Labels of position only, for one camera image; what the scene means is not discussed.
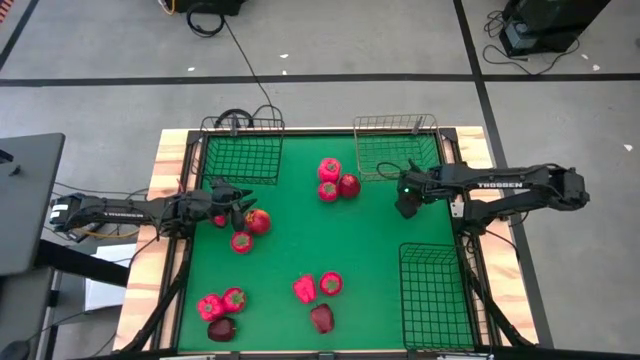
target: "wooden table frame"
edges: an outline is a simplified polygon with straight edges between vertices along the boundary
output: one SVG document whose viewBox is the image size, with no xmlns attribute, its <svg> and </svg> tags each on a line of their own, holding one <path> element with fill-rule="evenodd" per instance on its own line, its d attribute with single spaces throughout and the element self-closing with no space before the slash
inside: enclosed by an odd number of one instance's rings
<svg viewBox="0 0 640 360">
<path fill-rule="evenodd" d="M 455 149 L 457 151 L 454 151 L 451 145 L 444 146 L 447 162 L 453 162 L 454 154 L 457 152 L 461 156 L 461 159 L 457 160 L 467 162 L 472 168 L 489 168 L 493 166 L 482 127 L 441 128 L 441 131 L 447 129 L 455 130 L 453 133 L 457 135 L 457 149 Z M 330 132 L 351 130 L 351 128 L 287 129 L 287 131 L 307 130 Z M 195 187 L 196 176 L 191 175 L 189 171 L 184 171 L 187 165 L 184 160 L 186 158 L 188 134 L 189 130 L 185 129 L 163 130 L 153 176 L 149 185 L 149 199 L 177 193 L 180 181 L 184 181 L 187 184 L 187 189 Z M 181 174 L 183 173 L 189 174 L 186 179 L 181 179 Z M 492 201 L 500 197 L 500 192 L 498 190 L 474 190 L 471 193 L 471 197 L 473 199 Z M 488 229 L 509 240 L 511 239 L 511 232 L 506 222 L 494 221 Z M 155 230 L 153 227 L 142 227 L 138 237 L 137 248 L 145 246 L 154 237 Z M 481 236 L 480 244 L 492 298 L 522 336 L 532 342 L 537 342 L 536 328 L 514 249 L 511 245 L 493 238 L 492 235 Z M 184 241 L 178 241 L 170 245 L 167 238 L 161 238 L 142 251 L 136 257 L 134 263 L 131 264 L 129 283 L 113 346 L 114 350 L 120 349 L 130 342 L 147 320 L 157 304 L 163 277 L 166 283 L 169 280 L 167 279 L 169 275 L 175 276 L 182 259 L 183 250 Z M 173 264 L 167 264 L 169 259 L 173 259 Z M 163 272 L 167 265 L 172 265 L 171 274 L 169 271 Z M 482 307 L 480 306 L 478 309 L 482 314 Z M 179 318 L 176 310 L 176 299 L 174 299 L 165 314 L 161 336 L 154 343 L 159 348 L 170 347 L 172 343 L 173 325 L 176 318 Z M 502 343 L 508 345 L 504 336 L 502 337 Z"/>
</svg>

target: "wooden board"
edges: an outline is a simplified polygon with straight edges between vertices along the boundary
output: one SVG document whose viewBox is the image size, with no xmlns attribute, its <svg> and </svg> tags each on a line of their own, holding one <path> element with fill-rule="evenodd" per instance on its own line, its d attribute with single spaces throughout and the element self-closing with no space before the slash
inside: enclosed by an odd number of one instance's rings
<svg viewBox="0 0 640 360">
<path fill-rule="evenodd" d="M 482 127 L 463 126 L 457 127 L 456 130 L 462 159 L 472 168 L 492 167 L 491 155 Z M 149 185 L 149 199 L 177 193 L 187 134 L 188 130 L 186 129 L 162 131 Z M 195 176 L 190 176 L 188 189 L 192 189 L 194 183 Z M 491 201 L 498 198 L 500 192 L 497 190 L 475 190 L 471 195 L 474 199 Z M 496 221 L 488 229 L 511 240 L 508 223 Z M 137 248 L 144 246 L 154 237 L 155 231 L 152 227 L 143 227 L 138 236 Z M 533 318 L 515 251 L 509 244 L 492 235 L 482 236 L 481 242 L 494 300 L 525 338 L 537 342 Z M 182 253 L 182 246 L 183 244 L 178 246 L 177 254 Z M 162 238 L 141 252 L 131 264 L 131 274 L 120 313 L 114 350 L 122 348 L 133 339 L 156 306 L 167 248 L 167 239 Z M 177 258 L 175 264 L 174 275 L 180 264 L 180 258 Z M 168 347 L 170 344 L 174 317 L 175 306 L 172 304 L 165 315 L 164 330 L 160 341 L 161 347 Z"/>
</svg>

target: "black box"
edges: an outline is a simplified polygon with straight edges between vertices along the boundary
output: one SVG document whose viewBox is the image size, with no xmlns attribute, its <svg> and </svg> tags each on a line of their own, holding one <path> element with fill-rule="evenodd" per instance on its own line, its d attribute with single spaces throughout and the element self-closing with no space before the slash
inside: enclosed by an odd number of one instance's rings
<svg viewBox="0 0 640 360">
<path fill-rule="evenodd" d="M 176 4 L 175 11 L 179 13 L 187 12 L 189 7 L 197 3 L 208 3 L 213 6 L 200 7 L 196 12 L 236 16 L 240 13 L 240 6 L 246 0 L 174 0 Z M 172 0 L 164 0 L 167 9 L 171 9 Z"/>
</svg>

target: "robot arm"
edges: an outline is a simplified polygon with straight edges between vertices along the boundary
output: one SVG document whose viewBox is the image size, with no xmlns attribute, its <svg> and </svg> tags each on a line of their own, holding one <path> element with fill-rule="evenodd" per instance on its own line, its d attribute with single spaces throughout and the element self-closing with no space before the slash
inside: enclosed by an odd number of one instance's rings
<svg viewBox="0 0 640 360">
<path fill-rule="evenodd" d="M 68 231 L 90 223 L 154 225 L 161 235 L 190 236 L 195 223 L 216 215 L 229 215 L 236 231 L 244 229 L 243 213 L 257 200 L 242 200 L 251 190 L 235 188 L 221 179 L 212 192 L 189 191 L 151 201 L 106 199 L 71 194 L 54 200 L 49 222 L 56 231 Z"/>
<path fill-rule="evenodd" d="M 423 172 L 409 161 L 409 170 L 398 179 L 396 208 L 405 218 L 416 214 L 422 204 L 453 200 L 474 189 L 528 190 L 492 202 L 471 200 L 454 212 L 463 229 L 474 235 L 497 217 L 549 207 L 559 211 L 577 210 L 589 201 L 584 178 L 575 168 L 555 164 L 527 168 L 471 169 L 464 164 L 447 164 Z"/>
</svg>

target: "green wire basket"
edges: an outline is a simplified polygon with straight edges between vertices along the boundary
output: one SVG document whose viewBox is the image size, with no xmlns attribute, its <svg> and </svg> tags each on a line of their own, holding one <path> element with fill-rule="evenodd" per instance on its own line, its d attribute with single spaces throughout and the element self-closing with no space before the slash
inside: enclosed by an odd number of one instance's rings
<svg viewBox="0 0 640 360">
<path fill-rule="evenodd" d="M 440 164 L 442 142 L 431 114 L 357 117 L 353 134 L 361 181 L 397 178 L 409 159 L 423 170 Z"/>
</svg>

